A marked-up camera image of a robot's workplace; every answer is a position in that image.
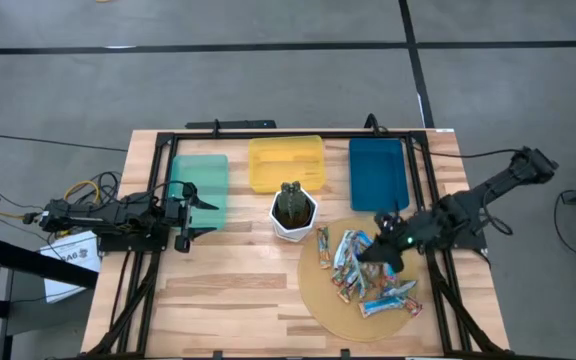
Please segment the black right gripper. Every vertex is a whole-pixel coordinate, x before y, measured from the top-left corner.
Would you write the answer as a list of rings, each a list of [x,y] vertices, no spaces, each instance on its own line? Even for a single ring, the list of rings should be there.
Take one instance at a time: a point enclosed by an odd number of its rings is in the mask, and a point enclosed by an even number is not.
[[[387,263],[393,272],[399,273],[404,269],[400,252],[412,248],[419,253],[423,252],[423,242],[418,235],[423,225],[422,215],[414,214],[404,219],[400,215],[377,213],[374,221],[379,231],[373,243],[357,256],[358,261]]]

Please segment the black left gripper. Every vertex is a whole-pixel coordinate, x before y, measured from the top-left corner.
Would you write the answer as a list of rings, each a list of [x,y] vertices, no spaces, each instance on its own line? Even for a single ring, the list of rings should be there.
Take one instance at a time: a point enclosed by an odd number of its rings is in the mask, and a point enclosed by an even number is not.
[[[175,180],[171,181],[170,185],[181,186],[180,197],[170,196],[166,199],[165,217],[170,227],[180,229],[180,234],[175,238],[174,249],[181,253],[188,253],[191,241],[216,231],[215,227],[190,228],[192,207],[202,210],[218,210],[218,207],[200,200],[193,183]]]

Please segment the silver green granola bar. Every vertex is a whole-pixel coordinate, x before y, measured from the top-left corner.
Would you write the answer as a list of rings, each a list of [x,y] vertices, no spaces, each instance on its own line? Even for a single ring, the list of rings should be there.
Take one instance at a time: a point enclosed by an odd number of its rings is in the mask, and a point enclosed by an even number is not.
[[[408,296],[408,293],[415,288],[416,280],[404,280],[394,283],[387,283],[379,293],[380,298]]]

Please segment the red green granola bar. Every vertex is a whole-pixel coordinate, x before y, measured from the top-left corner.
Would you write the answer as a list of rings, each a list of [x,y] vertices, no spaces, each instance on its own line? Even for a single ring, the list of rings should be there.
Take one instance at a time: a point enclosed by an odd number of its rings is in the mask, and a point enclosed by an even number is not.
[[[412,317],[418,316],[423,309],[423,305],[420,302],[418,302],[415,298],[410,296],[407,296],[403,299],[403,304],[404,308]]]

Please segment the orange green granola bar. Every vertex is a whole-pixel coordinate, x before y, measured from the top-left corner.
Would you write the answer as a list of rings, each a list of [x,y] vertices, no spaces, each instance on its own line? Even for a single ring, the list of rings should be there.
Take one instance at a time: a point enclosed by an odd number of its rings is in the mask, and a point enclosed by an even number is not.
[[[328,269],[331,267],[331,257],[329,249],[329,230],[327,226],[321,226],[317,229],[317,243],[320,268]]]

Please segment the teal translucent plastic bin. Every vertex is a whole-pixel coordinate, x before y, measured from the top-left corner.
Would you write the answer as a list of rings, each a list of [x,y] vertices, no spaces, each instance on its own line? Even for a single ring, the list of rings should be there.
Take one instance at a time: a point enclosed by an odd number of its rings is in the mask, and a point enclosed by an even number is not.
[[[193,183],[201,201],[217,207],[191,210],[194,228],[221,230],[226,223],[229,167],[226,155],[178,155],[173,159],[171,181]]]

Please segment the white faceted plant pot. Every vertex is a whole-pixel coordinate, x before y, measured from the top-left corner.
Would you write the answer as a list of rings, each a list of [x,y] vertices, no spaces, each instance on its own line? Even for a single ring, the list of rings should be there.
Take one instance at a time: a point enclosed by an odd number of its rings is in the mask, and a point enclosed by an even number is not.
[[[275,215],[275,208],[278,204],[280,191],[274,194],[272,206],[269,210],[269,218],[272,222],[276,236],[293,243],[300,242],[314,228],[319,211],[319,205],[315,199],[305,190],[302,190],[302,193],[307,198],[310,205],[308,222],[304,226],[294,229],[287,229],[279,222],[278,217]]]

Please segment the green cactus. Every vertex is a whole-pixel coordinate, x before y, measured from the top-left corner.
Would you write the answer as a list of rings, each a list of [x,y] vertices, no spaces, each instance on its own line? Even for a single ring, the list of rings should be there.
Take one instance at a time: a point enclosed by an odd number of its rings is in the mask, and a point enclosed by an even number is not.
[[[303,224],[306,212],[306,198],[298,181],[284,182],[277,198],[280,223],[286,228],[299,227]]]

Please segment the black bar device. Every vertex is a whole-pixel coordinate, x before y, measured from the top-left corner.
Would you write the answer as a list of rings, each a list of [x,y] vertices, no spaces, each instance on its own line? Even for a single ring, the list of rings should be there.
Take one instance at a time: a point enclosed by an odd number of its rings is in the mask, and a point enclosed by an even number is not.
[[[221,121],[215,119],[208,122],[188,122],[185,125],[186,129],[274,129],[277,124],[274,120],[235,120],[235,121]]]

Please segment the yellow plastic bin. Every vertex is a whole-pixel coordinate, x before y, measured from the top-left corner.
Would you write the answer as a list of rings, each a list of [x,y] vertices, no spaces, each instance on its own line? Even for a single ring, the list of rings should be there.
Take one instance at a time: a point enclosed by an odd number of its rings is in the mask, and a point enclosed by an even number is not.
[[[298,181],[306,191],[326,182],[320,136],[255,138],[249,141],[249,185],[257,193],[275,193],[284,182]]]

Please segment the white paper sheet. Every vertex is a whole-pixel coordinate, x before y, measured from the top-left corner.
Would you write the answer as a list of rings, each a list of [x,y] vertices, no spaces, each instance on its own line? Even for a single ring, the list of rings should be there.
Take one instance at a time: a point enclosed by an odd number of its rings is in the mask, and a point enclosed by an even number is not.
[[[92,231],[57,239],[52,245],[42,247],[40,253],[96,273],[101,268],[101,258],[97,249],[97,236]],[[44,287],[46,302],[49,304],[59,302],[85,290],[84,287],[50,279],[44,280]]]

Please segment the black beam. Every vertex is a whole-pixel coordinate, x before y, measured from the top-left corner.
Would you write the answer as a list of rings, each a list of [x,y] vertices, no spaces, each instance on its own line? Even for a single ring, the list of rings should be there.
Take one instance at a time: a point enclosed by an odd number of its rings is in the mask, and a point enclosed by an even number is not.
[[[0,265],[88,289],[93,289],[98,273],[64,260],[44,256],[0,240]]]

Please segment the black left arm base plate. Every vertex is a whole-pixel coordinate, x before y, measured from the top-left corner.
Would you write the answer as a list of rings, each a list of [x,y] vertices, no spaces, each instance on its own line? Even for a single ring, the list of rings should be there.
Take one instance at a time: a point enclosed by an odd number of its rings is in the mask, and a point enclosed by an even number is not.
[[[157,252],[165,250],[168,243],[167,235],[110,235],[99,238],[98,250],[109,252]]]

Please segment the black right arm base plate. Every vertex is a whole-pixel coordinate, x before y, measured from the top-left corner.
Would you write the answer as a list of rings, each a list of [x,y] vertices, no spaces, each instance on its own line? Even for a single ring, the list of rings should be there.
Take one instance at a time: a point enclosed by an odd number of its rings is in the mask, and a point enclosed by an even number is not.
[[[488,224],[481,214],[476,214],[466,222],[462,223],[453,232],[450,246],[452,248],[484,250],[487,242],[483,234],[483,228]]]

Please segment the black aluminium rig frame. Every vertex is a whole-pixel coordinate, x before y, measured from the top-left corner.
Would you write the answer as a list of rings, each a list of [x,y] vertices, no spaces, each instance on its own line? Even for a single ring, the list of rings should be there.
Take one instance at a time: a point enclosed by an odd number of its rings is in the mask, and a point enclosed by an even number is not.
[[[423,304],[419,316],[393,335],[374,342],[342,339],[318,324],[298,289],[301,243],[274,235],[267,212],[271,196],[256,194],[248,184],[248,144],[252,138],[320,134],[324,143],[326,183],[315,191],[318,222],[350,218],[348,142],[369,129],[224,130],[211,138],[208,130],[180,130],[178,154],[225,154],[230,162],[227,223],[224,231],[195,240],[188,254],[169,247],[160,257],[146,358],[309,358],[341,356],[405,357],[443,355],[439,323],[426,260],[419,260],[416,286]],[[120,194],[146,189],[156,145],[156,130],[135,130],[127,152]],[[461,299],[486,335],[500,347],[509,341],[489,265],[465,248],[452,250]],[[99,344],[108,332],[110,315],[125,255],[106,255],[82,341],[81,352]]]

